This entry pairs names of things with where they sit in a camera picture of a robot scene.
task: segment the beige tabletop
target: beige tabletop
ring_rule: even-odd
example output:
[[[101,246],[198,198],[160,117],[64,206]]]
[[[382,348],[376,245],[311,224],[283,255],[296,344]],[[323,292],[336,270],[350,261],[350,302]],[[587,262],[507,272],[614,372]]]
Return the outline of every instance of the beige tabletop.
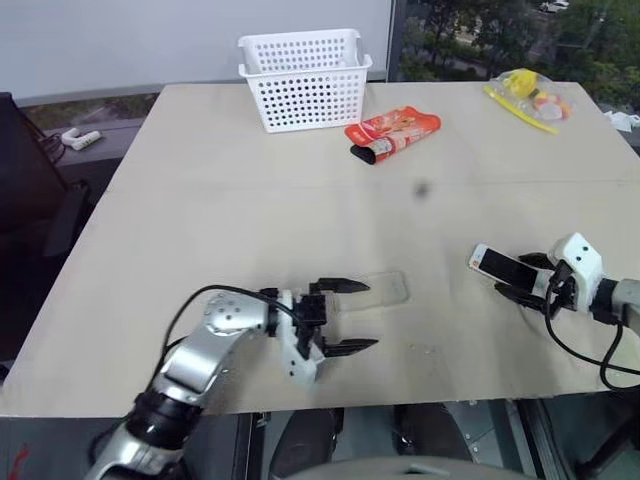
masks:
[[[334,326],[377,345],[330,360],[305,389],[281,369],[277,342],[257,339],[210,411],[601,389],[597,369],[553,344],[540,315],[466,266],[478,242],[517,255],[579,231],[611,278],[640,278],[640,159],[579,85],[567,88],[577,107],[554,136],[479,83],[367,85],[364,118],[403,105],[442,118],[439,132],[375,167],[349,153],[342,128],[264,133],[245,85],[165,88],[51,290],[0,413],[124,414],[172,315],[204,284],[291,288],[396,270],[406,303]],[[199,321],[201,305],[177,335]],[[596,357],[614,333],[567,312],[556,328]],[[638,343],[626,334],[618,360],[640,365]]]

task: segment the white basket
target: white basket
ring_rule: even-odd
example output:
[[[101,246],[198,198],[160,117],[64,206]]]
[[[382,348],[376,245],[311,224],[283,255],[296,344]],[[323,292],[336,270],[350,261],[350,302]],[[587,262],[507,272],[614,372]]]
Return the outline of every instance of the white basket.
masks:
[[[367,70],[357,30],[250,35],[240,38],[247,79],[269,133],[360,122]]]

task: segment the red snack bag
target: red snack bag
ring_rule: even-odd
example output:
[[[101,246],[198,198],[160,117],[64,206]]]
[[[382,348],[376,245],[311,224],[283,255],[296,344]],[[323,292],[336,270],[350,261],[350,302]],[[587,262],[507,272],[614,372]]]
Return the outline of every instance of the red snack bag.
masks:
[[[344,133],[355,143],[351,153],[370,165],[381,162],[440,128],[440,117],[403,107],[349,125]]]

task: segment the phone screen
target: phone screen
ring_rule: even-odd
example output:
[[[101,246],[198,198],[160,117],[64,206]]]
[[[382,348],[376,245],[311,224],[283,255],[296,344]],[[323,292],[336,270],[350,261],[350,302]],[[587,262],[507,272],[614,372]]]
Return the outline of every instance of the phone screen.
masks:
[[[505,257],[487,248],[478,266],[483,272],[502,280],[504,283],[532,292],[538,276],[537,270]]]

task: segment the white wall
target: white wall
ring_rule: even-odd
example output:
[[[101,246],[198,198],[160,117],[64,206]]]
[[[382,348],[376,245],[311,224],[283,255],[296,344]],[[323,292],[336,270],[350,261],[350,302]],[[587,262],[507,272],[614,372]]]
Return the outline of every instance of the white wall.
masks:
[[[381,72],[391,2],[0,0],[0,91],[26,104],[228,81],[239,78],[242,35],[343,27],[360,31]]]

